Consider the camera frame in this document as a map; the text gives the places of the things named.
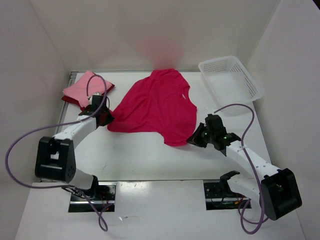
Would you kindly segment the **light pink t-shirt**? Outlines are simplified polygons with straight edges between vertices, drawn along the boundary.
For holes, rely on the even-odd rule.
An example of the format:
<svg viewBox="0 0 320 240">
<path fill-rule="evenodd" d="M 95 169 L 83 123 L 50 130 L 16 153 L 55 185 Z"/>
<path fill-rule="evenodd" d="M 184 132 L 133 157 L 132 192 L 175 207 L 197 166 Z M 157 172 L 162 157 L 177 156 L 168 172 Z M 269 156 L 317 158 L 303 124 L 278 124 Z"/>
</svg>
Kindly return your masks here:
<svg viewBox="0 0 320 240">
<path fill-rule="evenodd" d="M 104 95 L 105 85 L 100 77 L 87 70 L 77 82 L 65 88 L 62 93 L 61 99 L 63 101 L 84 109 L 90 104 L 88 97 L 96 93 Z"/>
</svg>

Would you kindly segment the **magenta t-shirt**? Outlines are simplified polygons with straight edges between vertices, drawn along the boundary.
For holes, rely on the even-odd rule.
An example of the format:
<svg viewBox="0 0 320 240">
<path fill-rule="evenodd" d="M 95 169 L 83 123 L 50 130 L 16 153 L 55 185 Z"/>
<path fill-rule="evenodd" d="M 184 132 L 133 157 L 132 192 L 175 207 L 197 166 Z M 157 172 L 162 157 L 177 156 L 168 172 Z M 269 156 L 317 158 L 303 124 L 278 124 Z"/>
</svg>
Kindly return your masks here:
<svg viewBox="0 0 320 240">
<path fill-rule="evenodd" d="M 129 89 L 112 111 L 114 121 L 107 129 L 116 133 L 155 132 L 170 147 L 184 146 L 197 123 L 197 107 L 189 90 L 190 85 L 177 70 L 154 70 Z"/>
</svg>

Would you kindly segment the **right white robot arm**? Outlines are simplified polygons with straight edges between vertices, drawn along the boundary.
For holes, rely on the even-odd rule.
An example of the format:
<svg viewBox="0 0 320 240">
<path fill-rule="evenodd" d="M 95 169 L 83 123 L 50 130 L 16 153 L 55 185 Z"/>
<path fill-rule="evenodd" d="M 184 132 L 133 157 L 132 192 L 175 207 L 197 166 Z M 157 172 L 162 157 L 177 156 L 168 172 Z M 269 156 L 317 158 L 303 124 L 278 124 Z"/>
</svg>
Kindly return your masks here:
<svg viewBox="0 0 320 240">
<path fill-rule="evenodd" d="M 248 176 L 233 170 L 219 179 L 223 197 L 241 194 L 264 208 L 265 215 L 275 221 L 302 206 L 294 173 L 264 160 L 233 132 L 227 132 L 218 115 L 209 114 L 187 143 L 200 148 L 208 144 L 240 165 Z"/>
</svg>

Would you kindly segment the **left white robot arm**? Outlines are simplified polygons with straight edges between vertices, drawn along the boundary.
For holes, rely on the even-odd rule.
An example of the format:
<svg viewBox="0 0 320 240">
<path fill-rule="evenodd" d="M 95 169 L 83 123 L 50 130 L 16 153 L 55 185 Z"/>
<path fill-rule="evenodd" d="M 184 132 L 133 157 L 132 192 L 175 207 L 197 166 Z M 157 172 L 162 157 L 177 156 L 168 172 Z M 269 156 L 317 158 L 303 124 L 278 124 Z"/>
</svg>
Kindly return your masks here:
<svg viewBox="0 0 320 240">
<path fill-rule="evenodd" d="M 95 94 L 90 104 L 78 115 L 76 123 L 52 137 L 39 140 L 35 163 L 35 176 L 59 181 L 72 188 L 79 197 L 82 193 L 89 199 L 100 194 L 98 178 L 85 173 L 76 166 L 76 147 L 97 128 L 104 127 L 115 119 L 107 106 L 108 97 Z"/>
</svg>

